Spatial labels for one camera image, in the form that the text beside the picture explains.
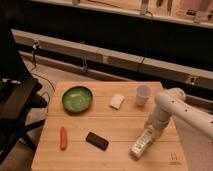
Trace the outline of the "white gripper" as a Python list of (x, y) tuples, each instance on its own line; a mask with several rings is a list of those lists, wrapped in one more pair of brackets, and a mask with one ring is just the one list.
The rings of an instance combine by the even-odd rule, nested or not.
[(152, 130), (152, 138), (157, 140), (162, 136), (164, 132), (163, 129), (168, 126), (170, 115), (166, 113), (154, 112), (149, 115), (148, 121), (154, 128)]

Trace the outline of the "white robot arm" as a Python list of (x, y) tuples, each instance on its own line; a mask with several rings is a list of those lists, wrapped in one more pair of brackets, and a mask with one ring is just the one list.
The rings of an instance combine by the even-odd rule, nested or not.
[(147, 124), (155, 130), (167, 127), (170, 117), (176, 116), (205, 136), (213, 140), (213, 116), (185, 103), (186, 95), (180, 88), (172, 88), (157, 93), (155, 106), (149, 114)]

